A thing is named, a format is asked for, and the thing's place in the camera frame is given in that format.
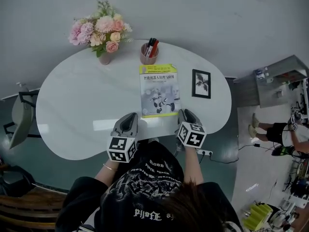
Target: power strip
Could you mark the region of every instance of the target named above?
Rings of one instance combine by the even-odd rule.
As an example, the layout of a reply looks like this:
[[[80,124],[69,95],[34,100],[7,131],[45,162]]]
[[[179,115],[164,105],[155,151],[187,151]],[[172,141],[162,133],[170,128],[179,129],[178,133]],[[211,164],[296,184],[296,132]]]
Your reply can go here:
[[[210,156],[210,155],[212,155],[212,151],[204,150],[204,149],[199,149],[199,150],[197,151],[197,153],[198,153],[199,155],[205,155],[205,156]]]

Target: white floor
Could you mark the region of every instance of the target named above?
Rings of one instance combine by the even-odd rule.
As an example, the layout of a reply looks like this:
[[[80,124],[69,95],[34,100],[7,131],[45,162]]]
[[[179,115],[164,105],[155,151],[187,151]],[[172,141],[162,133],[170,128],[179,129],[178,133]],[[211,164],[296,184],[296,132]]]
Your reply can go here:
[[[257,114],[261,122],[287,122],[291,116],[290,105],[264,109],[259,106],[238,108],[239,147],[258,143],[262,147],[272,148],[273,143],[271,142],[265,143],[257,138],[250,138],[248,125],[252,121],[253,113]],[[258,132],[266,133],[262,129],[258,129]],[[238,215],[241,215],[241,210],[247,210],[248,205],[254,201],[278,206],[285,196],[282,189],[293,158],[291,156],[273,157],[271,152],[254,146],[245,147],[239,151],[237,177],[232,199],[232,205]]]

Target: oval table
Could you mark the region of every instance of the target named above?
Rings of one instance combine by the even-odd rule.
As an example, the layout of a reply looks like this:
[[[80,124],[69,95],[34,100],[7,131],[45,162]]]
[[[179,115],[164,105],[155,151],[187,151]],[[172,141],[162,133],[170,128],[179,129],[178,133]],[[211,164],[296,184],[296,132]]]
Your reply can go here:
[[[58,156],[82,160],[106,150],[107,138],[122,116],[139,115],[138,139],[173,135],[177,116],[141,118],[140,47],[145,40],[123,45],[109,65],[91,49],[56,66],[38,95],[36,120],[46,145]],[[180,47],[160,42],[156,64],[178,70],[182,108],[195,113],[207,134],[220,130],[231,112],[231,93],[222,73],[207,60]],[[211,73],[211,99],[192,97],[192,69]]]

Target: book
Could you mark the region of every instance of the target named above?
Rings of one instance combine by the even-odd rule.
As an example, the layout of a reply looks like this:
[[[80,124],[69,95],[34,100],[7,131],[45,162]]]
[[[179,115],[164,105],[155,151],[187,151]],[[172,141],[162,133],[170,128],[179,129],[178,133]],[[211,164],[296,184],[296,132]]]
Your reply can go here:
[[[140,65],[142,117],[177,115],[181,109],[177,69],[172,64]]]

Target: picture frame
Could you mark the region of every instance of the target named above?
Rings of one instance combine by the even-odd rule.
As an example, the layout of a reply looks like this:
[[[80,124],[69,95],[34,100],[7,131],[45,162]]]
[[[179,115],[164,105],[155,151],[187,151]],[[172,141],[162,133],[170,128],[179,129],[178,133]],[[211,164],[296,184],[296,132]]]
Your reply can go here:
[[[192,96],[211,99],[211,74],[192,70]]]

